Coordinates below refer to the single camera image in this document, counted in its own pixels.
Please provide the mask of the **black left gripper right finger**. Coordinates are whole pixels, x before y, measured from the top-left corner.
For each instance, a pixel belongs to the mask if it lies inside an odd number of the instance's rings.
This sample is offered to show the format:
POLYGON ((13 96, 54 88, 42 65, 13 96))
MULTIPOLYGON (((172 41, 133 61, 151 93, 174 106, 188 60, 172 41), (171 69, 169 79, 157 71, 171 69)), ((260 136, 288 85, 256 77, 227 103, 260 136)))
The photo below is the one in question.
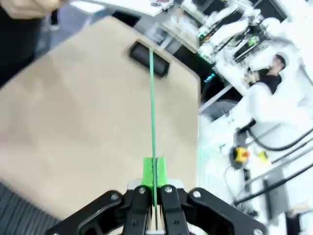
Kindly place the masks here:
POLYGON ((156 160, 158 202, 161 206, 165 232, 188 235, 188 225, 208 235, 265 235, 265 225, 239 211, 203 188, 186 192, 169 183, 164 157, 156 160))

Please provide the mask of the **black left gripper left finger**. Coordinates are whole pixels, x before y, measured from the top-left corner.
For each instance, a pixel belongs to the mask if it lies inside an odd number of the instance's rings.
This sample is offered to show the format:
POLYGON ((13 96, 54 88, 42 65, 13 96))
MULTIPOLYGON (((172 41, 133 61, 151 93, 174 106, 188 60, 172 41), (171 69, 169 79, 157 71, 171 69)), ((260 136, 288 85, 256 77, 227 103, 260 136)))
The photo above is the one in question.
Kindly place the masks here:
POLYGON ((144 158, 143 179, 124 194, 109 190, 46 231, 47 235, 143 235, 153 205, 154 158, 144 158))

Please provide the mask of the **person's bare hand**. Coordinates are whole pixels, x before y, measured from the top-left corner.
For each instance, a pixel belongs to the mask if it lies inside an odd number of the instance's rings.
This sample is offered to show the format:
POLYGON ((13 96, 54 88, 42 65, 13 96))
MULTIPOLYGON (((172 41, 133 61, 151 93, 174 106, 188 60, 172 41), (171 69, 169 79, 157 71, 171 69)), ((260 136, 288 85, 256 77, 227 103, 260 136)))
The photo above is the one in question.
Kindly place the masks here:
POLYGON ((42 18, 69 0, 1 0, 0 6, 13 19, 42 18))

